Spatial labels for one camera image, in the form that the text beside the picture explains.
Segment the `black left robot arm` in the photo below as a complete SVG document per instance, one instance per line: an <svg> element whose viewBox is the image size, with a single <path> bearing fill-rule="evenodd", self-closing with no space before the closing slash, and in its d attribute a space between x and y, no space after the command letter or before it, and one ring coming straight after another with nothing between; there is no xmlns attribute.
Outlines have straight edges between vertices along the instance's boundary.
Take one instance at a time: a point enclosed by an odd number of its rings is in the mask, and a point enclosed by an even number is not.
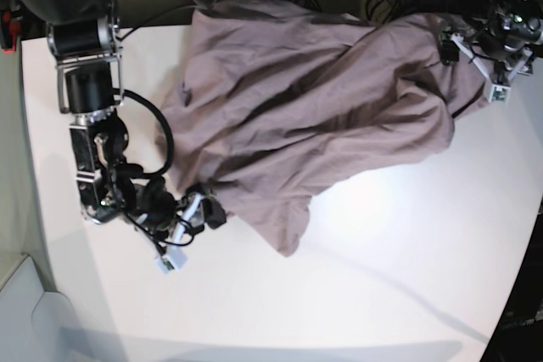
<svg viewBox="0 0 543 362"><path fill-rule="evenodd" d="M542 10L535 0L444 0L451 11L445 41L456 38L469 59L491 62L500 74L512 74L533 59L542 44Z"/></svg>

